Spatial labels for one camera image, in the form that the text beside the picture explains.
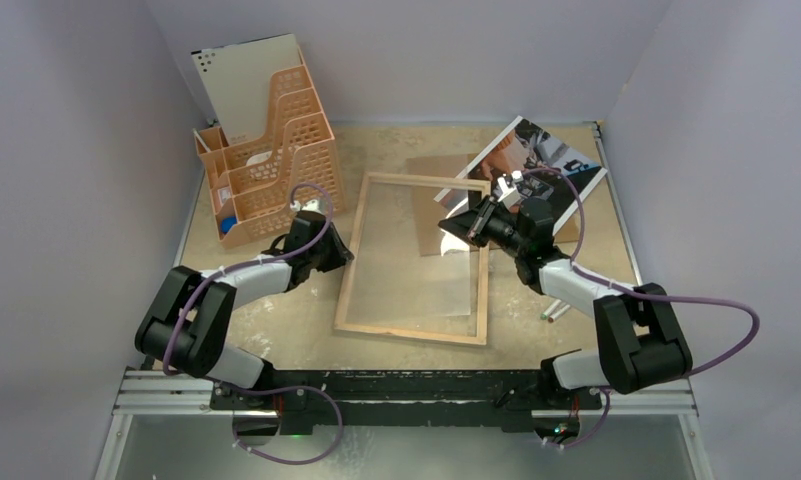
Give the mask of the red capped marker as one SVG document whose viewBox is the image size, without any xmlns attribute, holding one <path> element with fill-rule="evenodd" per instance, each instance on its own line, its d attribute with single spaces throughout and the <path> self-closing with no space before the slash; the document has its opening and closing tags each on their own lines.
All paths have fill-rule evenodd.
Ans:
<svg viewBox="0 0 801 480">
<path fill-rule="evenodd" d="M 570 306 L 570 305 L 567 305 L 567 304 L 560 305 L 560 306 L 559 306 L 559 307 L 558 307 L 556 310 L 554 310 L 552 313 L 550 313 L 550 314 L 548 315 L 548 317 L 547 317 L 547 321 L 548 321 L 549 323 L 554 323 L 554 322 L 556 322 L 556 321 L 557 321 L 558 319 L 560 319 L 560 318 L 561 318 L 561 317 L 562 317 L 562 316 L 563 316 L 565 313 L 567 313 L 567 312 L 568 312 L 570 309 L 571 309 L 571 306 Z"/>
</svg>

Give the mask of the printed photo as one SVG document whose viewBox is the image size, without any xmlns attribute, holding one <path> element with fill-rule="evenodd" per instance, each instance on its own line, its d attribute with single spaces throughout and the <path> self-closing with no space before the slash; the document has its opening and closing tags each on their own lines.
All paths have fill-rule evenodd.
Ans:
<svg viewBox="0 0 801 480">
<path fill-rule="evenodd" d="M 486 181 L 500 196 L 500 178 L 516 190 L 518 200 L 539 198 L 553 210 L 555 240 L 569 243 L 581 233 L 577 218 L 583 201 L 606 175 L 601 163 L 590 159 L 549 130 L 518 116 L 483 150 L 458 171 L 462 179 Z"/>
</svg>

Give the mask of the aluminium table frame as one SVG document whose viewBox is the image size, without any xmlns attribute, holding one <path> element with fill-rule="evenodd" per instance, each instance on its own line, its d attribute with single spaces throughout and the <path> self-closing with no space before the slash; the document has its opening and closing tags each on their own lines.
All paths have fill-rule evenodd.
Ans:
<svg viewBox="0 0 801 480">
<path fill-rule="evenodd" d="M 134 339 L 175 374 L 125 374 L 98 478 L 709 476 L 670 305 L 443 233 L 484 185 L 415 154 L 341 149 L 337 233 L 280 263 L 192 224 Z"/>
</svg>

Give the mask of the brown cardboard backing board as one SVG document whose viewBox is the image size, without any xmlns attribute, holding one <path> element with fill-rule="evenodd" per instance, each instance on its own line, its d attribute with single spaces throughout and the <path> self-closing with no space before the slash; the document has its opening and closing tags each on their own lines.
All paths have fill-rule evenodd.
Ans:
<svg viewBox="0 0 801 480">
<path fill-rule="evenodd" d="M 406 160 L 407 172 L 411 175 L 450 177 L 454 168 L 465 167 L 473 161 L 473 154 L 414 157 Z M 498 195 L 500 188 L 496 179 L 506 173 L 510 167 L 515 169 L 517 163 L 510 154 L 494 152 L 470 172 L 469 177 L 476 180 L 490 180 L 493 193 Z M 435 193 L 426 188 L 414 188 L 412 192 L 413 214 L 417 230 L 419 253 L 434 255 L 444 247 L 442 240 L 444 232 L 439 229 L 437 222 L 448 215 L 450 207 L 434 200 Z M 522 198 L 538 197 L 546 200 L 555 210 L 557 217 L 562 216 L 573 202 L 569 187 L 562 180 L 553 175 L 533 175 L 520 184 Z"/>
</svg>

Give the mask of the beige perforated folder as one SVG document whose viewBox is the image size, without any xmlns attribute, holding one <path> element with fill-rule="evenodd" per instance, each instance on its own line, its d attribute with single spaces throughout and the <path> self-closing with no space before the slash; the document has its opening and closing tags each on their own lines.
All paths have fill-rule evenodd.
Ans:
<svg viewBox="0 0 801 480">
<path fill-rule="evenodd" d="M 191 59 L 229 144 L 264 135 L 272 75 L 302 64 L 293 34 L 202 49 Z"/>
</svg>

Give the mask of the white wooden picture frame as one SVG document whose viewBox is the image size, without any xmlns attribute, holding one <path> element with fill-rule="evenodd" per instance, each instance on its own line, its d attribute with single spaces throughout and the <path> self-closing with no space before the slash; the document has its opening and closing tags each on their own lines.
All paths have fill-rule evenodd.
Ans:
<svg viewBox="0 0 801 480">
<path fill-rule="evenodd" d="M 491 187 L 483 180 L 367 172 L 363 177 L 334 317 L 338 331 L 484 346 L 488 340 L 489 250 L 442 231 L 426 231 L 421 251 L 412 193 L 447 190 L 460 209 Z"/>
</svg>

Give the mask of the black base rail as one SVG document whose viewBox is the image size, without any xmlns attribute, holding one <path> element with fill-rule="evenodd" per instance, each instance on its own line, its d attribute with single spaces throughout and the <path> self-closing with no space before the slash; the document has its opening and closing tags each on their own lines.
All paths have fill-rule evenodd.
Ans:
<svg viewBox="0 0 801 480">
<path fill-rule="evenodd" d="M 273 410 L 282 435 L 309 435 L 318 426 L 337 425 L 527 433 L 537 427 L 537 411 L 564 412 L 579 401 L 600 407 L 595 387 L 545 394 L 539 372 L 540 365 L 512 370 L 286 370 L 272 365 L 270 375 L 251 389 L 208 379 L 218 388 L 213 408 Z"/>
</svg>

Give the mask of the orange plastic file organizer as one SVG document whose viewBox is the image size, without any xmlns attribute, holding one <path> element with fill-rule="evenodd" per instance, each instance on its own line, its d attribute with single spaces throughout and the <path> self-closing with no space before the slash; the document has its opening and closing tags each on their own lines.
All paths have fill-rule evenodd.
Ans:
<svg viewBox="0 0 801 480">
<path fill-rule="evenodd" d="M 336 138 L 303 60 L 272 75 L 264 135 L 229 144 L 223 129 L 214 126 L 195 132 L 194 145 L 224 249 L 280 233 L 292 214 L 291 189 L 301 182 L 323 187 L 335 210 L 345 209 Z M 222 235 L 219 223 L 228 216 L 238 223 Z"/>
</svg>

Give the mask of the clear acrylic sheet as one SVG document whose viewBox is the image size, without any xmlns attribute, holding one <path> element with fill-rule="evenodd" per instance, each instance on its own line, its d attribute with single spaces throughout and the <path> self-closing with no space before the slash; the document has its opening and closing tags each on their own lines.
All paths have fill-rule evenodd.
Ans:
<svg viewBox="0 0 801 480">
<path fill-rule="evenodd" d="M 355 259 L 347 267 L 340 298 L 342 322 L 388 324 L 413 319 L 470 317 L 481 311 L 488 290 L 489 250 L 470 247 L 444 232 L 444 247 L 419 253 L 413 214 L 414 188 L 448 191 L 434 177 L 369 173 L 362 184 L 350 238 Z M 445 218 L 467 210 L 475 187 L 451 190 Z"/>
</svg>

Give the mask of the green capped marker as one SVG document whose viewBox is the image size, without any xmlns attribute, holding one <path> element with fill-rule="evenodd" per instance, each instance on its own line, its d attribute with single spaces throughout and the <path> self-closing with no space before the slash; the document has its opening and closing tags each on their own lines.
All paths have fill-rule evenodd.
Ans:
<svg viewBox="0 0 801 480">
<path fill-rule="evenodd" d="M 541 314 L 540 318 L 543 321 L 553 321 L 556 315 L 556 312 L 561 308 L 562 302 L 559 300 L 553 301 Z"/>
</svg>

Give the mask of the blue object in organizer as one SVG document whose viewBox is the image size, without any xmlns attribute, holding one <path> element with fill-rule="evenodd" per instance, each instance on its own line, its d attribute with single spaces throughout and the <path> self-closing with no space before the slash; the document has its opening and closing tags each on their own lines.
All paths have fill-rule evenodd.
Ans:
<svg viewBox="0 0 801 480">
<path fill-rule="evenodd" d="M 219 231 L 222 235 L 227 235 L 230 230 L 238 223 L 235 216 L 228 216 L 223 218 L 219 223 Z"/>
</svg>

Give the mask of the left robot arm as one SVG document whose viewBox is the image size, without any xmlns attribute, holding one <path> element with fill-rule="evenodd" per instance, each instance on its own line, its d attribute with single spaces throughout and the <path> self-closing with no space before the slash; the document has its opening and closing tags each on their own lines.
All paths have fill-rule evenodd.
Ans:
<svg viewBox="0 0 801 480">
<path fill-rule="evenodd" d="M 194 378 L 235 385 L 248 408 L 260 409 L 273 399 L 272 365 L 226 340 L 232 313 L 263 297 L 291 291 L 312 272 L 330 272 L 351 263 L 331 221 L 301 211 L 287 234 L 252 260 L 197 271 L 172 268 L 156 293 L 134 338 L 140 353 Z"/>
</svg>

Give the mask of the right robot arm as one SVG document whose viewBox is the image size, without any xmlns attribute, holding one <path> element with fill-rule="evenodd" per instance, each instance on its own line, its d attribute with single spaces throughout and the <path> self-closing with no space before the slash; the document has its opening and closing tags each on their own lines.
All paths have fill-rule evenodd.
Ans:
<svg viewBox="0 0 801 480">
<path fill-rule="evenodd" d="M 590 317 L 597 347 L 546 359 L 537 392 L 560 407 L 582 388 L 609 387 L 628 394 L 689 374 L 693 358 L 661 286 L 619 286 L 580 274 L 554 243 L 548 202 L 531 198 L 511 212 L 492 196 L 439 221 L 438 226 L 474 247 L 497 245 L 515 264 L 521 283 Z"/>
</svg>

